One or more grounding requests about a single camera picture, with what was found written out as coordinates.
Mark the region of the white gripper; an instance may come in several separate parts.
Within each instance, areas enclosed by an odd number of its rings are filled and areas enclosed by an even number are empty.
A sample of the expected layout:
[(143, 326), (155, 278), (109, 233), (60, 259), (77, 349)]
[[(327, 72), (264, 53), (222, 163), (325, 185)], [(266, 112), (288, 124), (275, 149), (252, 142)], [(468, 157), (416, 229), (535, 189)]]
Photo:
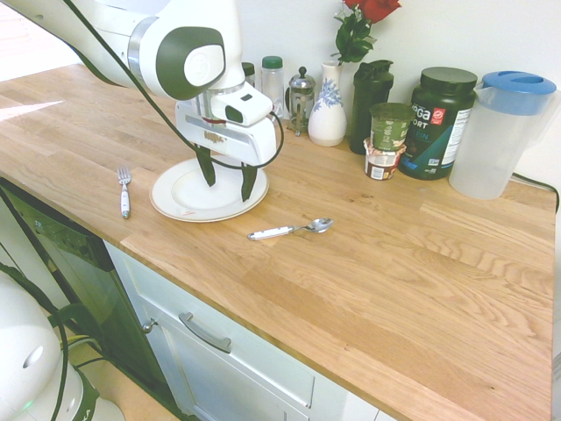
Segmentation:
[(209, 187), (216, 183), (210, 150), (244, 162), (241, 163), (241, 198), (243, 203), (246, 202), (257, 178), (258, 169), (254, 166), (266, 163), (276, 152), (276, 133), (271, 119), (263, 118), (249, 126), (231, 122), (210, 123), (195, 113), (190, 101), (175, 105), (175, 118), (183, 137), (198, 145), (195, 147), (196, 158)]

